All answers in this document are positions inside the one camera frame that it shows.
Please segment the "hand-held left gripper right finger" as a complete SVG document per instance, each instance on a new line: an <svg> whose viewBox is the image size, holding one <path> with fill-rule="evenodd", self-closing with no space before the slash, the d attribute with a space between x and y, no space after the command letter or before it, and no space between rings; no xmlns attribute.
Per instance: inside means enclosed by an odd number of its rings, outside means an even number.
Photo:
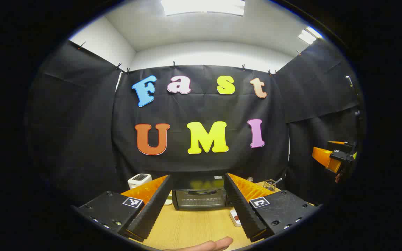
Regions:
<svg viewBox="0 0 402 251"><path fill-rule="evenodd" d="M287 190L272 192L237 175L224 175L224 188L251 242L282 235L322 208Z"/></svg>

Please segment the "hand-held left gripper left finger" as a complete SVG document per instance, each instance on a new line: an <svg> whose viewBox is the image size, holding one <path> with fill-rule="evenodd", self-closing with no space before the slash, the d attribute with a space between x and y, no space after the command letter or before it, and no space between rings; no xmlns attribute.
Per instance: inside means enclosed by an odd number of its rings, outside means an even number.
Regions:
<svg viewBox="0 0 402 251"><path fill-rule="evenodd" d="M103 192L72 208L105 231L143 242L148 238L171 189L172 176L165 175L123 193Z"/></svg>

